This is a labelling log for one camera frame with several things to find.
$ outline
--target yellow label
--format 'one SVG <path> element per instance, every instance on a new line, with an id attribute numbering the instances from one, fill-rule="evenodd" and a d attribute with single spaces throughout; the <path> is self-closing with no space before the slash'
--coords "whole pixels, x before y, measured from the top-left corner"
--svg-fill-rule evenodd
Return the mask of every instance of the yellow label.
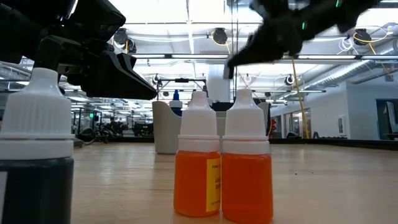
<path id="1" fill-rule="evenodd" d="M 220 209 L 221 159 L 207 160 L 206 212 Z"/>

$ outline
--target wall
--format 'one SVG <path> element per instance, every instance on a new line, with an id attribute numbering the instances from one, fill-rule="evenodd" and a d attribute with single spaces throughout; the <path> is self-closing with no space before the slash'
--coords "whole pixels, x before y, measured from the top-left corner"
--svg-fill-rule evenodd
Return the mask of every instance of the wall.
<path id="1" fill-rule="evenodd" d="M 311 111 L 311 136 L 317 131 L 321 137 L 338 137 L 338 118 L 346 117 L 346 137 L 350 138 L 348 101 L 346 83 L 339 87 L 326 88 L 326 93 L 310 93 L 303 102 L 304 108 Z M 278 106 L 271 109 L 271 116 L 284 115 L 300 110 L 299 102 L 288 106 Z M 284 133 L 285 121 L 282 117 L 282 133 Z"/>
<path id="2" fill-rule="evenodd" d="M 398 83 L 381 83 L 383 79 L 347 85 L 352 139 L 380 140 L 376 100 L 398 99 Z"/>

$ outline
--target wooden surface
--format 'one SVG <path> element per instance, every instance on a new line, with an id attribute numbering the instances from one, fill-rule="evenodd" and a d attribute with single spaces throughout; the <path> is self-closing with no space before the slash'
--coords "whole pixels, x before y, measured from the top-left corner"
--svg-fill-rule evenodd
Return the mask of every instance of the wooden surface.
<path id="1" fill-rule="evenodd" d="M 272 145 L 276 224 L 398 223 L 398 152 Z M 174 156 L 153 144 L 75 150 L 74 224 L 232 223 L 173 211 Z"/>

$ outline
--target orange liquid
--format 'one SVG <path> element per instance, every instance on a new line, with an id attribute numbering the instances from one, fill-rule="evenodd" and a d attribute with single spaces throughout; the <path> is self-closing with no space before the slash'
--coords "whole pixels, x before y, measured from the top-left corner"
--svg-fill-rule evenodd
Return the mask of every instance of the orange liquid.
<path id="1" fill-rule="evenodd" d="M 272 204 L 271 156 L 224 153 L 221 166 L 224 216 L 238 223 L 269 223 Z"/>
<path id="2" fill-rule="evenodd" d="M 174 210 L 189 217 L 217 214 L 206 212 L 207 160 L 220 159 L 218 152 L 178 151 L 175 155 Z"/>

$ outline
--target orange bottle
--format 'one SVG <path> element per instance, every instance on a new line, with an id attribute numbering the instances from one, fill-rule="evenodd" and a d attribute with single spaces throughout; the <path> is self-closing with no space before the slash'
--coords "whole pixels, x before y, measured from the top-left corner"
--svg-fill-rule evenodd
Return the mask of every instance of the orange bottle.
<path id="1" fill-rule="evenodd" d="M 220 142 L 216 113 L 206 93 L 196 91 L 182 113 L 175 155 L 174 210 L 189 217 L 217 214 L 221 197 Z"/>
<path id="2" fill-rule="evenodd" d="M 269 223 L 273 219 L 272 169 L 264 111 L 251 90 L 238 90 L 227 111 L 221 166 L 222 209 L 237 223 Z"/>

